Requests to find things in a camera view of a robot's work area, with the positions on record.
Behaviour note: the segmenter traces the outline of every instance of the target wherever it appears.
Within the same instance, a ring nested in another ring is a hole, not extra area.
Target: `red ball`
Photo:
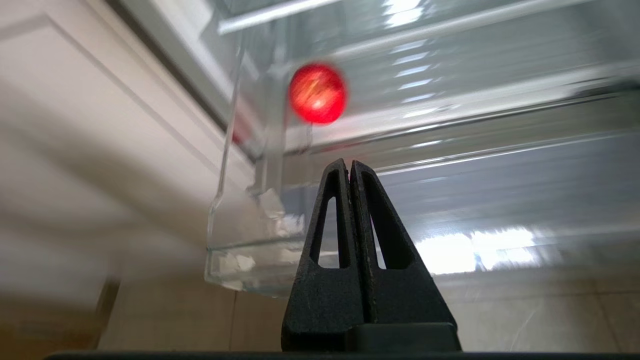
[[[304,121],[331,124],[344,112],[347,90],[337,70],[324,63],[311,63],[293,74],[289,102]]]

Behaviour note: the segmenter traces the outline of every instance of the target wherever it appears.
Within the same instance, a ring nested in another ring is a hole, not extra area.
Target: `tiled floor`
[[[437,283],[466,351],[640,352],[640,277]],[[123,286],[100,348],[279,351],[285,307],[199,276]]]

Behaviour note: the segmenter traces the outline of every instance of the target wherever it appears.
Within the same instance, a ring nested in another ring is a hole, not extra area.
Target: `black clamp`
[[[335,197],[340,268],[318,265]],[[378,266],[374,228],[386,269]],[[284,351],[460,351],[457,325],[376,173],[324,170],[282,323]]]

